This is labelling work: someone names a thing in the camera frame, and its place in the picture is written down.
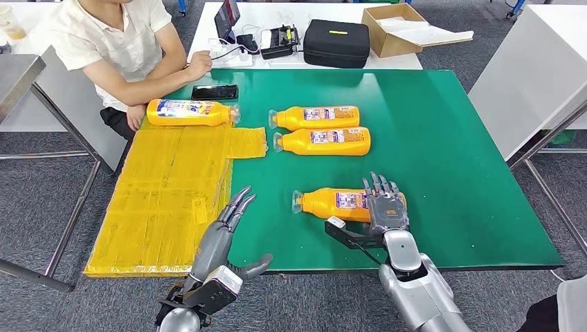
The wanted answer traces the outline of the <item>person's right hand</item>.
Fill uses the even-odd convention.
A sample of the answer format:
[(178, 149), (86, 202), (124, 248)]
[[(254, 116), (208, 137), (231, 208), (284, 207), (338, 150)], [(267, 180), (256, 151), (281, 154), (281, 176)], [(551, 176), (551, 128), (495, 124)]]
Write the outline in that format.
[(213, 60), (209, 50), (196, 51), (192, 54), (190, 63), (186, 67), (186, 73), (190, 80), (199, 80), (210, 72), (212, 66)]

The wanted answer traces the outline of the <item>person's left hand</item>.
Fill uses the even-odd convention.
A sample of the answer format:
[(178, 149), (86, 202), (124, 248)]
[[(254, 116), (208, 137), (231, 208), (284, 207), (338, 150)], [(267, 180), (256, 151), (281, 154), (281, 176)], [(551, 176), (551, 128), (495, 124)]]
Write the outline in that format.
[(127, 124), (132, 131), (138, 131), (140, 129), (145, 117), (145, 112), (146, 106), (144, 104), (127, 108)]

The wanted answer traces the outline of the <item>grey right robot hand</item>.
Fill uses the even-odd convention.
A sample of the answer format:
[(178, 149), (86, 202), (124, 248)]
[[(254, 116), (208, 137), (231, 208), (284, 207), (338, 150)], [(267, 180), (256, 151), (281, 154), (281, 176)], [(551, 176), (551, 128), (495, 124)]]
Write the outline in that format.
[(370, 172), (370, 178), (362, 178), (362, 182), (363, 198), (370, 215), (370, 233), (408, 230), (407, 202), (397, 184), (374, 172)]

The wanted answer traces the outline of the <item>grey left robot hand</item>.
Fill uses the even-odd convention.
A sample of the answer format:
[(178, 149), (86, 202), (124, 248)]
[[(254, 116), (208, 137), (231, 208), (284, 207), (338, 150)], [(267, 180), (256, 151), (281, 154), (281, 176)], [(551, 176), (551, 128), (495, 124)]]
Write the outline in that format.
[(219, 266), (227, 267), (242, 280), (261, 275), (269, 268), (273, 261), (273, 255), (269, 253), (246, 266), (236, 266), (228, 260), (233, 235), (240, 219), (247, 206), (255, 200), (255, 195), (250, 191), (250, 185), (242, 188), (207, 227), (199, 242), (190, 271), (190, 277), (194, 280), (203, 282)]

